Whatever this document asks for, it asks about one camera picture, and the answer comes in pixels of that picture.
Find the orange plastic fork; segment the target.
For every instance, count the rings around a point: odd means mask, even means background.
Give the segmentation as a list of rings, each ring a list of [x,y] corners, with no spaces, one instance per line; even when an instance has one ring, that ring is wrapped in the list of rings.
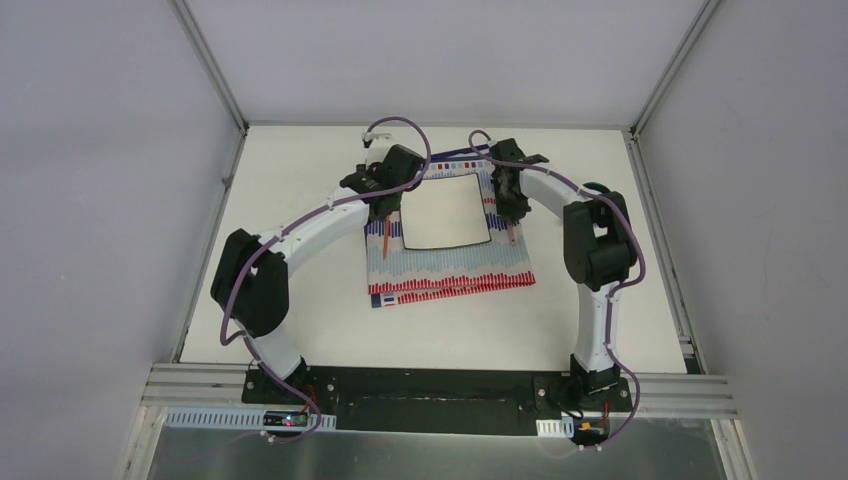
[[[391,238],[391,218],[387,215],[383,223],[383,243],[382,243],[382,260],[385,261],[389,251],[389,241]]]

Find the silver spoon pink handle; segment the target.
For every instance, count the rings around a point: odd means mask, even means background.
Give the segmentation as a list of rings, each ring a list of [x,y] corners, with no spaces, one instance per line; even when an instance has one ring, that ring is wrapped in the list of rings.
[[[517,234],[515,232],[515,225],[512,222],[507,223],[507,234],[509,242],[512,246],[518,245]]]

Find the white square plate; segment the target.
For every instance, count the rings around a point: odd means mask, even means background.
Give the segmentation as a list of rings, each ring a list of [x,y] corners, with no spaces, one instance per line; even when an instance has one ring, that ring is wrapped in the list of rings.
[[[491,241],[479,177],[427,179],[403,195],[400,222],[407,250],[444,250]]]

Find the dark blue plastic knife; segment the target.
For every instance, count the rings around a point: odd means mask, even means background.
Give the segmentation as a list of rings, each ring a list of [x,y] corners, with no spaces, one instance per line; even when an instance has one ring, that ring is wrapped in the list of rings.
[[[479,159],[480,155],[487,156],[489,153],[489,147],[487,145],[478,145],[477,149],[474,150],[471,147],[465,147],[455,150],[443,151],[434,153],[431,156],[431,162],[444,162],[451,161],[455,158],[472,158]]]

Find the dark green mug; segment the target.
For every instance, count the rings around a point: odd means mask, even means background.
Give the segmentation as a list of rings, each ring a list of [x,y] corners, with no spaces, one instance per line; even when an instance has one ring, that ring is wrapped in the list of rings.
[[[597,182],[584,183],[583,187],[584,187],[585,190],[591,191],[594,194],[598,194],[598,195],[608,194],[608,193],[611,192],[611,190],[607,186],[600,184],[600,183],[597,183]]]

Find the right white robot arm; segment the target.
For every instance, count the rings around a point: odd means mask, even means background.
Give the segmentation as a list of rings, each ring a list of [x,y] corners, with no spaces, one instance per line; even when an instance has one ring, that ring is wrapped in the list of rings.
[[[620,380],[617,303],[640,260],[626,202],[618,192],[579,185],[547,168],[547,158],[524,154],[512,138],[490,141],[487,157],[494,161],[492,182],[502,219],[523,219],[534,200],[562,222],[564,264],[578,286],[579,304],[567,393],[576,407],[593,409]]]

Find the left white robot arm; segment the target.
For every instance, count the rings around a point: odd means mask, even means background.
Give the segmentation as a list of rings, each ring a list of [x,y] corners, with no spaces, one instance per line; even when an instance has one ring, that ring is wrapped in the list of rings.
[[[429,163],[427,156],[391,145],[377,161],[357,165],[322,204],[277,231],[237,229],[226,238],[210,296],[223,311],[222,324],[239,326],[238,338],[269,376],[266,389],[279,403],[293,404],[305,390],[306,362],[283,326],[293,275],[335,241],[397,211]]]

